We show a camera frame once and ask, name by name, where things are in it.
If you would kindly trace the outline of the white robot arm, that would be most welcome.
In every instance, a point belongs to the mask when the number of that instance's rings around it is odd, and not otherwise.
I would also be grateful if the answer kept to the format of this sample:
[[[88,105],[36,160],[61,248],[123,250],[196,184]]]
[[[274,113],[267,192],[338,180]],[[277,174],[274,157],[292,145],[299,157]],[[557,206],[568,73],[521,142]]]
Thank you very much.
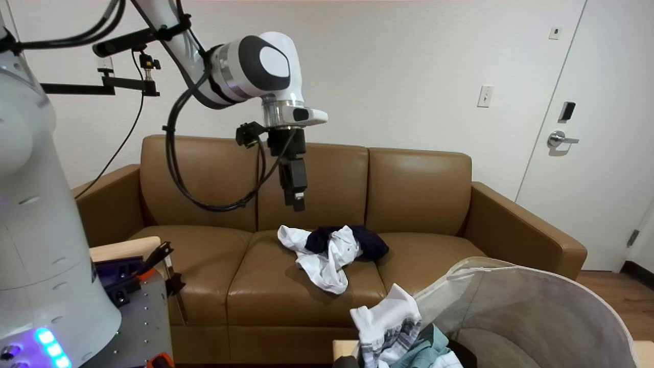
[[[209,108],[257,98],[267,130],[304,130],[327,115],[306,105],[294,42],[276,31],[206,49],[179,0],[135,6],[145,39],[159,44]],[[119,334],[123,318],[94,273],[81,216],[55,142],[50,100],[27,65],[24,42],[0,48],[0,352],[1,368],[81,368]]]

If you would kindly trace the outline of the grey robot base cart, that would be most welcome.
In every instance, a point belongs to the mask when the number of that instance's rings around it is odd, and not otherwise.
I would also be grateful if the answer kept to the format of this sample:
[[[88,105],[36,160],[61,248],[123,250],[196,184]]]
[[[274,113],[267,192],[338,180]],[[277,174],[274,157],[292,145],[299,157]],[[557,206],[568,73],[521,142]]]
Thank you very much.
[[[120,314],[116,335],[81,368],[177,368],[170,334],[171,246],[156,235],[96,246],[96,274]]]

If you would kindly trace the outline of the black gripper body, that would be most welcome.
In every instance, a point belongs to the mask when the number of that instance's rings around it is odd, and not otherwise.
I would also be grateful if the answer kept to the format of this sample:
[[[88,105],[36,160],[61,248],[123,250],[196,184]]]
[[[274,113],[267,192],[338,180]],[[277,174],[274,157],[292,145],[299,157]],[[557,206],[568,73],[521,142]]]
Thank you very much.
[[[309,186],[304,169],[304,132],[272,130],[267,136],[270,154],[279,160],[279,186],[286,201],[303,201]]]

